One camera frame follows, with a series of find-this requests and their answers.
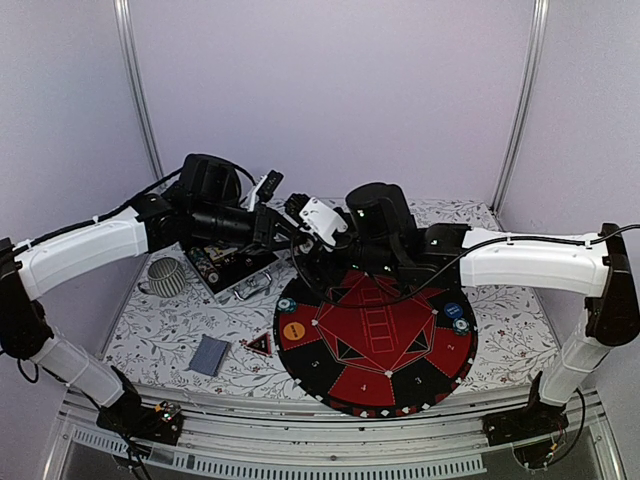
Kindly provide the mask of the blue small blind button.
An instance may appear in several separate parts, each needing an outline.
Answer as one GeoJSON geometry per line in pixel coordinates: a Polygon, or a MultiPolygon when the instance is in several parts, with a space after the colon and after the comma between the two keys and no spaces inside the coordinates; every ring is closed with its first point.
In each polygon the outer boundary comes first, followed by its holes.
{"type": "Polygon", "coordinates": [[[446,303],[443,307],[444,316],[451,322],[464,317],[464,308],[455,302],[446,303]]]}

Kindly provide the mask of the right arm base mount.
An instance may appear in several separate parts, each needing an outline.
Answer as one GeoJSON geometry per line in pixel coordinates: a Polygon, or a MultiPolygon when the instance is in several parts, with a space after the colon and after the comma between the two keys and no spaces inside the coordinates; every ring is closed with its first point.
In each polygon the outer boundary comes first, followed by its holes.
{"type": "Polygon", "coordinates": [[[530,470],[546,468],[554,459],[569,426],[564,407],[534,401],[524,407],[485,415],[482,431],[490,446],[515,445],[517,462],[530,470]]]}

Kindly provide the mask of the orange big blind button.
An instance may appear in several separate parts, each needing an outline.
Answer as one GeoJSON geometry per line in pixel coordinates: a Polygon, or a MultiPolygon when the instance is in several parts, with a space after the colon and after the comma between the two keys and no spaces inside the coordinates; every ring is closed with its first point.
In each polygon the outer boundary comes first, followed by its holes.
{"type": "Polygon", "coordinates": [[[283,327],[282,333],[288,341],[296,342],[304,338],[306,328],[300,322],[289,322],[283,327]]]}

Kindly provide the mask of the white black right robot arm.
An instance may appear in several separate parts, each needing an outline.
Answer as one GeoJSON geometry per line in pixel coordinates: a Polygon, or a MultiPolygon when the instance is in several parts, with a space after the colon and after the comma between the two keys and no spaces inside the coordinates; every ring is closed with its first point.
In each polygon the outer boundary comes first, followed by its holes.
{"type": "Polygon", "coordinates": [[[321,249],[321,258],[370,274],[389,275],[410,291],[428,286],[513,285],[578,293],[582,318],[558,359],[532,383],[517,427],[537,436],[552,424],[573,392],[615,347],[639,334],[639,302],[622,237],[605,223],[573,236],[513,234],[466,224],[418,228],[402,189],[362,185],[346,197],[348,210],[293,194],[285,212],[321,249]]]}

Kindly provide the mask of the green fifty poker chip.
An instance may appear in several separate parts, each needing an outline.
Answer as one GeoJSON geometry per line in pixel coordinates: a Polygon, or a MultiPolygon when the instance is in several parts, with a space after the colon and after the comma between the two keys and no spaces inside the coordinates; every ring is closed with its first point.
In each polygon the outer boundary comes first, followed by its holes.
{"type": "Polygon", "coordinates": [[[465,336],[470,333],[470,323],[465,318],[457,318],[452,323],[453,331],[456,335],[465,336]]]}

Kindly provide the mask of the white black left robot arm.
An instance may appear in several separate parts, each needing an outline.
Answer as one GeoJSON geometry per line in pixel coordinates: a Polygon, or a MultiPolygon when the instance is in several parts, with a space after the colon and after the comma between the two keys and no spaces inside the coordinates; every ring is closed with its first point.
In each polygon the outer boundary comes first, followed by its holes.
{"type": "Polygon", "coordinates": [[[181,168],[114,210],[33,240],[1,242],[1,350],[28,360],[88,395],[128,434],[148,412],[126,377],[100,363],[46,322],[40,298],[113,262],[204,240],[243,253],[277,251],[290,224],[267,207],[281,173],[272,170],[244,194],[244,168],[220,157],[188,155],[181,168]]]}

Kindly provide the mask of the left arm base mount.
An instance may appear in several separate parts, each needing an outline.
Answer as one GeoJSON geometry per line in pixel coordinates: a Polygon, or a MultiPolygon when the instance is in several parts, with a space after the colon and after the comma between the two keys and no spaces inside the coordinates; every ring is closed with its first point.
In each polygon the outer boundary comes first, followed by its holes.
{"type": "Polygon", "coordinates": [[[127,438],[138,438],[175,446],[182,433],[184,416],[178,403],[162,401],[149,407],[133,384],[113,367],[122,382],[123,394],[109,407],[99,409],[96,424],[127,438]]]}

